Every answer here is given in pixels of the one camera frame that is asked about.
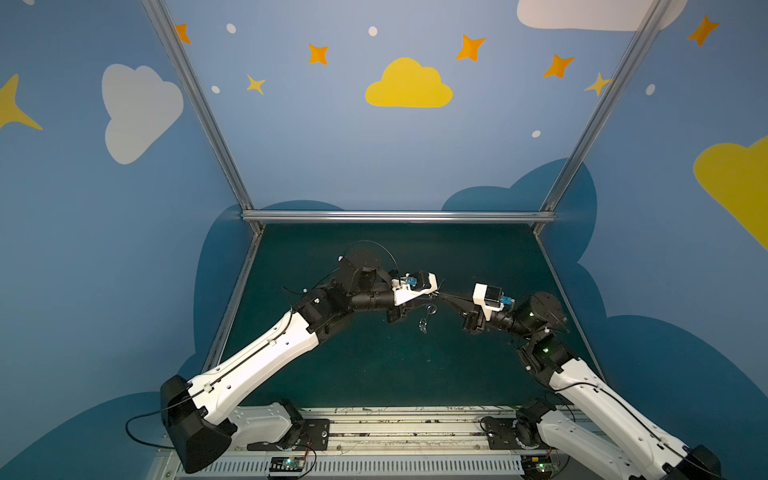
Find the metal keyring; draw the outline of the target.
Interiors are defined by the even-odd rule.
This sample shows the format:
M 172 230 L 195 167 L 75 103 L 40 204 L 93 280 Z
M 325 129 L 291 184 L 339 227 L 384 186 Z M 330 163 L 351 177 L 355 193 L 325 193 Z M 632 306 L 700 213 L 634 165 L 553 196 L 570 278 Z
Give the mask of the metal keyring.
M 425 314 L 424 316 L 419 320 L 418 328 L 419 331 L 423 334 L 426 334 L 428 332 L 428 323 L 429 319 L 437 312 L 437 307 L 435 304 L 427 304 L 425 306 Z

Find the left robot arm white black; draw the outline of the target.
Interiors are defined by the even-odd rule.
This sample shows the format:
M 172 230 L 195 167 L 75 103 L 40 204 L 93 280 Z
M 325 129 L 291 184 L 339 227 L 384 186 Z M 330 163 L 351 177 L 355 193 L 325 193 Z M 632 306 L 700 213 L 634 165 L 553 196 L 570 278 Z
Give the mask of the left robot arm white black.
M 357 312 L 384 312 L 390 322 L 430 302 L 435 274 L 386 272 L 366 250 L 339 258 L 332 277 L 305 292 L 262 336 L 228 360 L 191 379 L 175 375 L 160 388 L 162 424 L 184 471 L 197 473 L 234 445 L 289 448 L 304 419 L 288 401 L 243 417 L 236 409 L 256 388 L 294 359 L 347 328 Z

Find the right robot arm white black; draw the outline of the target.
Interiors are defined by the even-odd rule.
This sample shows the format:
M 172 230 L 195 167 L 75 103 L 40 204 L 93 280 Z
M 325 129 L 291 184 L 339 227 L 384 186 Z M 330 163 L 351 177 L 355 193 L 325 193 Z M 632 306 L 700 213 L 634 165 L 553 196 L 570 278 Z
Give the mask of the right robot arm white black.
M 441 298 L 461 315 L 466 331 L 496 330 L 522 339 L 516 352 L 529 374 L 601 431 L 582 428 L 537 398 L 517 412 L 509 429 L 519 447 L 558 450 L 603 479 L 722 478 L 721 462 L 711 450 L 690 447 L 653 423 L 558 338 L 567 318 L 554 295 L 537 292 L 513 300 L 498 287 L 477 284 L 470 298 Z

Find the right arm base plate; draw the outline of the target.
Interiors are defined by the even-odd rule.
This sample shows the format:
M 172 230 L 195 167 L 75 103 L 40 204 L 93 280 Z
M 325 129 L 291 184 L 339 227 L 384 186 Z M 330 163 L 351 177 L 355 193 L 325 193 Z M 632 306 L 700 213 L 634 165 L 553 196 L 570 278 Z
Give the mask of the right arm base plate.
M 541 446 L 536 426 L 525 418 L 485 416 L 479 424 L 491 450 L 533 450 Z

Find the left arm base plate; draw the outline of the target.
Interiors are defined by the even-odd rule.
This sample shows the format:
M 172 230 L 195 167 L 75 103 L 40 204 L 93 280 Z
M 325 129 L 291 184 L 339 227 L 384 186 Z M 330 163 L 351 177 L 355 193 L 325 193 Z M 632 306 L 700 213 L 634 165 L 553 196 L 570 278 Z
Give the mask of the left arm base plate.
M 315 451 L 326 451 L 330 438 L 329 419 L 305 419 L 292 426 L 277 443 L 256 442 L 246 446 L 247 451 L 290 451 L 309 446 Z

